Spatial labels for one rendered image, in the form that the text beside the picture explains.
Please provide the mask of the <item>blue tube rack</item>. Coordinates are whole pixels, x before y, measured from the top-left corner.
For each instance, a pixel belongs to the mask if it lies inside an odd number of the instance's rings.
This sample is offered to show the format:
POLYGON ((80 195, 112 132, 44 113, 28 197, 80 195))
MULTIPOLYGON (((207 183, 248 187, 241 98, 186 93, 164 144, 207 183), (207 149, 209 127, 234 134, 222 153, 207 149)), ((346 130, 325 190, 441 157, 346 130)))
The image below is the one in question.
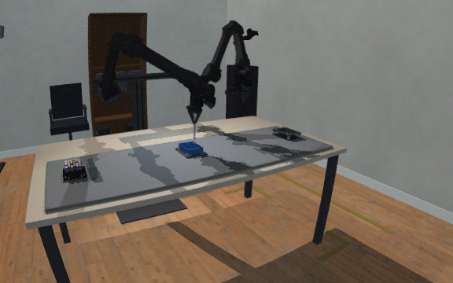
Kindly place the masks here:
POLYGON ((197 143, 194 144, 193 141, 179 143, 179 148, 188 155, 199 154, 203 152, 203 147, 198 145, 197 143), (186 143, 186 144, 185 144, 186 143))

